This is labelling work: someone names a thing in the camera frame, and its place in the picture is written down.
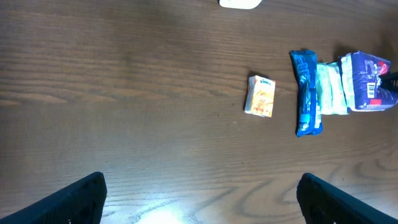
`blue packaged item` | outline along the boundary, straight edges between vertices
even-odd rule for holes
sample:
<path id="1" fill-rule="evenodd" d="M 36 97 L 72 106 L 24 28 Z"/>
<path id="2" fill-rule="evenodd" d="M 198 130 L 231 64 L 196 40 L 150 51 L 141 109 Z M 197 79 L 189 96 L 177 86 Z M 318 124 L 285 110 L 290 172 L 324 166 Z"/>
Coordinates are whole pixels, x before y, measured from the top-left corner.
<path id="1" fill-rule="evenodd" d="M 383 111 L 398 103 L 398 93 L 381 88 L 390 61 L 363 52 L 340 58 L 341 81 L 352 111 Z"/>
<path id="2" fill-rule="evenodd" d="M 298 81 L 297 137 L 322 132 L 322 116 L 315 89 L 317 55 L 311 50 L 291 51 Z"/>

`wood grain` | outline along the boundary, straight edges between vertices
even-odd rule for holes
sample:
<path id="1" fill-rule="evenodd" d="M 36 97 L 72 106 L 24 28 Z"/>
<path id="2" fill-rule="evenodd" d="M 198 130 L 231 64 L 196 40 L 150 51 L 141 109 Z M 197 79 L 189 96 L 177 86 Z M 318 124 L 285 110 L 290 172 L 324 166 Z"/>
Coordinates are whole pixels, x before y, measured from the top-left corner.
<path id="1" fill-rule="evenodd" d="M 289 51 L 398 70 L 395 0 L 0 1 L 0 217 L 101 171 L 103 223 L 304 223 L 311 172 L 398 217 L 398 108 L 296 138 Z M 244 114 L 247 75 L 277 81 Z"/>

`yellow snack wrapper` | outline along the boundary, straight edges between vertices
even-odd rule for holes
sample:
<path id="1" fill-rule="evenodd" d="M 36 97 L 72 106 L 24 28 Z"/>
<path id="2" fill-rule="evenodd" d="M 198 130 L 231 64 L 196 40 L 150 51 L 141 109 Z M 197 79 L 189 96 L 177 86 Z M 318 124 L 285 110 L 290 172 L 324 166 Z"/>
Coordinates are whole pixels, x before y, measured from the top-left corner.
<path id="1" fill-rule="evenodd" d="M 248 88 L 244 112 L 270 118 L 274 107 L 275 81 L 255 75 L 249 78 Z"/>

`table surface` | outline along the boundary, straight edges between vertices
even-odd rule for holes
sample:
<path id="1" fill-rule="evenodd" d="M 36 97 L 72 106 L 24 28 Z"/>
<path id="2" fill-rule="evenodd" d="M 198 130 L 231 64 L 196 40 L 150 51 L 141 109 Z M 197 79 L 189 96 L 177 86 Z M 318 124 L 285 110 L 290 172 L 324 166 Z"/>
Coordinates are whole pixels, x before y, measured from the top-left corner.
<path id="1" fill-rule="evenodd" d="M 311 172 L 398 217 L 398 108 L 295 136 L 290 50 L 398 70 L 398 1 L 0 1 L 0 217 L 101 171 L 102 223 L 304 223 Z M 276 81 L 272 118 L 243 113 Z"/>

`small snack package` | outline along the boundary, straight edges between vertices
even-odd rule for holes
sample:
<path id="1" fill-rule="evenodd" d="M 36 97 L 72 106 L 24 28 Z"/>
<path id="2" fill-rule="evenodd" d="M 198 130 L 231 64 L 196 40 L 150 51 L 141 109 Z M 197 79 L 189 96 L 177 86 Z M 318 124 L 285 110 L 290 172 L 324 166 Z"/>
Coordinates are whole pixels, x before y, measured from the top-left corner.
<path id="1" fill-rule="evenodd" d="M 315 80 L 321 114 L 348 114 L 338 63 L 318 63 Z"/>
<path id="2" fill-rule="evenodd" d="M 275 81 L 255 75 L 249 77 L 248 88 L 244 112 L 270 118 L 274 107 Z"/>
<path id="3" fill-rule="evenodd" d="M 317 55 L 311 50 L 291 51 L 298 81 L 297 137 L 322 132 L 322 116 L 315 88 Z"/>
<path id="4" fill-rule="evenodd" d="M 390 65 L 360 51 L 340 58 L 341 81 L 352 111 L 383 111 L 398 103 L 398 93 L 381 88 L 381 76 L 389 73 Z"/>

